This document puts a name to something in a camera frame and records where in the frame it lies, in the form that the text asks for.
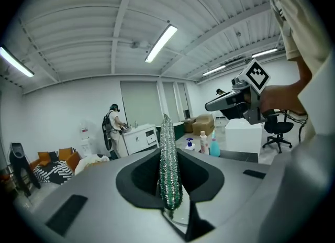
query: spray bottle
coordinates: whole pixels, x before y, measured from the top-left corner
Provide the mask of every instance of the spray bottle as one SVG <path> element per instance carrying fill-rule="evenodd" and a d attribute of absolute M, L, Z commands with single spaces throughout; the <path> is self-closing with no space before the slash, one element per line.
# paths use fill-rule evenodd
<path fill-rule="evenodd" d="M 201 153 L 209 154 L 207 136 L 204 131 L 200 132 Z"/>
<path fill-rule="evenodd" d="M 190 151 L 195 151 L 195 143 L 192 143 L 191 140 L 193 140 L 192 138 L 188 138 L 186 139 L 188 141 L 187 146 L 185 147 L 186 150 L 190 150 Z"/>
<path fill-rule="evenodd" d="M 213 157 L 219 157 L 220 156 L 220 147 L 218 142 L 215 138 L 215 130 L 213 130 L 212 136 L 211 136 L 211 144 L 210 144 L 210 155 Z"/>

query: office chair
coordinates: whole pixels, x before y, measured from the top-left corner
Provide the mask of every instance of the office chair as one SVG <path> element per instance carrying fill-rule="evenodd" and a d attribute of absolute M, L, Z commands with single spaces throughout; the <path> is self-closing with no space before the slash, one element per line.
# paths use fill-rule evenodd
<path fill-rule="evenodd" d="M 293 123 L 286 122 L 287 117 L 285 116 L 284 122 L 278 122 L 277 116 L 274 112 L 274 110 L 268 110 L 265 113 L 263 113 L 264 118 L 267 119 L 264 125 L 264 129 L 267 133 L 274 133 L 274 135 L 269 136 L 267 138 L 267 143 L 263 145 L 263 148 L 265 146 L 270 145 L 272 143 L 277 143 L 279 148 L 279 153 L 282 152 L 281 150 L 281 143 L 286 143 L 289 145 L 290 148 L 292 148 L 292 144 L 283 138 L 284 133 L 288 133 L 293 128 Z"/>

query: white cabinet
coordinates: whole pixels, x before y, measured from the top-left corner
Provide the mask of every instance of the white cabinet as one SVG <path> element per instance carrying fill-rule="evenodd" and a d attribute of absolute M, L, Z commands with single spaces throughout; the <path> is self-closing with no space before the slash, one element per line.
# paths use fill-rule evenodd
<path fill-rule="evenodd" d="M 124 138 L 128 154 L 145 150 L 154 145 L 159 146 L 155 125 L 145 124 L 132 128 L 131 131 L 124 133 Z"/>

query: sofa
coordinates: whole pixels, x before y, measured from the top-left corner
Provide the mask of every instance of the sofa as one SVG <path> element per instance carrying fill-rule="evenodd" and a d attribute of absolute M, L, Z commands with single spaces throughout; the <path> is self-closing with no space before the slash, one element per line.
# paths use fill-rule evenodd
<path fill-rule="evenodd" d="M 57 152 L 38 152 L 39 158 L 30 164 L 40 182 L 63 184 L 74 176 L 80 156 L 72 148 L 59 149 Z"/>
<path fill-rule="evenodd" d="M 206 114 L 206 115 L 199 115 L 195 122 L 192 124 L 193 128 L 193 135 L 199 135 L 200 132 L 203 130 L 208 136 L 211 134 L 214 130 L 214 118 L 212 114 Z"/>

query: fluorescent light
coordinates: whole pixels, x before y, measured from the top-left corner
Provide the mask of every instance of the fluorescent light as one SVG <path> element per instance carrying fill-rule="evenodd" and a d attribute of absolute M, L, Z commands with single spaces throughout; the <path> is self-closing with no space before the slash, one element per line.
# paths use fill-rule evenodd
<path fill-rule="evenodd" d="M 266 54 L 269 54 L 269 53 L 272 53 L 272 52 L 276 52 L 277 50 L 278 50 L 278 48 L 273 48 L 273 49 L 265 50 L 265 51 L 253 54 L 251 57 L 252 58 L 256 58 L 258 56 L 262 56 L 262 55 L 266 55 Z"/>
<path fill-rule="evenodd" d="M 6 49 L 3 47 L 0 47 L 0 55 L 9 62 L 12 66 L 14 66 L 17 70 L 19 70 L 21 73 L 24 73 L 28 77 L 33 77 L 34 73 L 30 71 L 27 67 L 25 67 L 23 64 L 19 63 L 16 58 L 10 54 Z"/>
<path fill-rule="evenodd" d="M 225 65 L 222 65 L 222 66 L 220 66 L 220 67 L 218 67 L 218 68 L 215 68 L 215 69 L 210 70 L 210 71 L 208 71 L 208 72 L 206 72 L 206 73 L 203 73 L 203 75 L 209 75 L 209 74 L 211 74 L 211 73 L 215 73 L 215 72 L 217 72 L 217 71 L 222 70 L 223 68 L 226 68 L 226 66 L 225 66 Z"/>
<path fill-rule="evenodd" d="M 177 28 L 169 25 L 161 37 L 157 40 L 157 42 L 153 45 L 153 48 L 150 50 L 148 56 L 146 57 L 146 62 L 150 63 L 157 56 L 157 54 L 161 51 L 164 45 L 169 41 L 169 39 L 177 32 Z"/>

